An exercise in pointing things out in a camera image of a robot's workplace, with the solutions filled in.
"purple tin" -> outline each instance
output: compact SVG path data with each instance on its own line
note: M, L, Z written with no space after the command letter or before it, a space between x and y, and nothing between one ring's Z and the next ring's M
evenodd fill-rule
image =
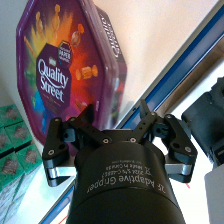
M91 0L30 0L16 41L19 94L42 144L52 118L89 104L95 127L115 126L127 67L104 11Z

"green box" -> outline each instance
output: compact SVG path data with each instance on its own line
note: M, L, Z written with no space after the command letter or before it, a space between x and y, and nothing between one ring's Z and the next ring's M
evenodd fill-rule
M0 183L0 207L1 207L1 205L3 204L3 201L2 201L2 185L1 185L1 183Z
M5 127L23 121L15 104L0 107L0 119Z
M5 131L16 152L30 145L32 141L32 136L24 122L6 127Z
M14 148L4 128L0 128L0 159L12 153Z
M0 116L0 128L4 127L4 124L3 124L3 121L2 121L2 118Z
M0 206L0 223L1 221L4 221L5 216L7 214L8 208L11 205L11 200L6 201L4 204L1 204Z
M11 200L24 174L15 152L0 159L1 202Z
M25 194L35 174L39 170L40 165L42 164L42 158L35 145L30 145L20 150L16 153L16 155L25 173L20 181L13 200Z
M21 195L19 198L13 201L13 203L9 206L7 215L5 216L5 220L4 220L5 223L17 213L17 211L19 210L19 206L21 205L22 200L24 198L24 195Z

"octagonal tin lid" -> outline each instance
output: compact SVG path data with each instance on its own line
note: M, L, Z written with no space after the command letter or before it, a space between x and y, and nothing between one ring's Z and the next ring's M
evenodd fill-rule
M30 0L17 27L18 90L36 138L94 105L104 129L119 68L91 0Z

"quality street logo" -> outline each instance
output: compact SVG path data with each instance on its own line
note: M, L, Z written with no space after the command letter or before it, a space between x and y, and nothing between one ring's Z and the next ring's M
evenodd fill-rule
M62 90L66 88L69 78L63 75L60 68L47 66L43 59L38 61L38 71L41 75L41 89L64 103Z

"blue shelf edge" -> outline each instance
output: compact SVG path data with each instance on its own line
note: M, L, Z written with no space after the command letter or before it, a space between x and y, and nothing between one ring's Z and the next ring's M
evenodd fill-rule
M192 69L205 57L215 43L220 40L223 34L224 6L219 9L170 70L145 98L151 111L155 111L160 107L167 97L189 75ZM139 108L137 108L121 128L134 129L139 121L140 113Z
M51 223L57 215L71 202L74 186L70 186L68 192L61 198L61 200L52 208L51 212L45 216L41 224Z

